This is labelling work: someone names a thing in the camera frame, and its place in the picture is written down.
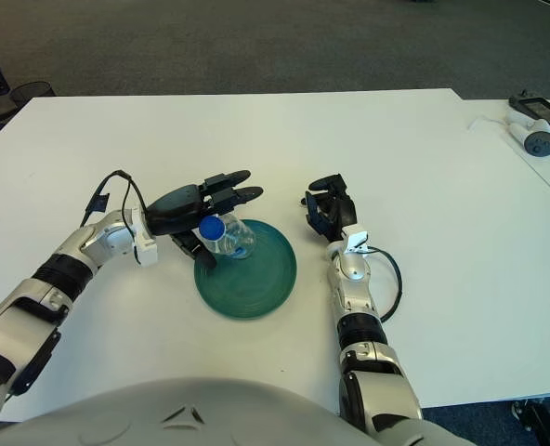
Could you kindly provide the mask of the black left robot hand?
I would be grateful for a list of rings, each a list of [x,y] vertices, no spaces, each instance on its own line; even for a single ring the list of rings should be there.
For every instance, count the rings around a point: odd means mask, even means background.
[[[237,186],[251,176],[248,170],[218,174],[196,185],[190,184],[166,193],[145,211],[146,224],[154,236],[168,235],[190,258],[206,269],[216,267],[214,255],[193,232],[206,216],[225,215],[236,206],[258,198],[258,186]]]

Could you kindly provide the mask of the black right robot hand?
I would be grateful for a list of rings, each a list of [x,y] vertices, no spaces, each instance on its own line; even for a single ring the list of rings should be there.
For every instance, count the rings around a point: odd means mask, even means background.
[[[308,185],[300,203],[308,225],[329,242],[342,240],[342,229],[358,222],[355,204],[340,174],[319,178]]]

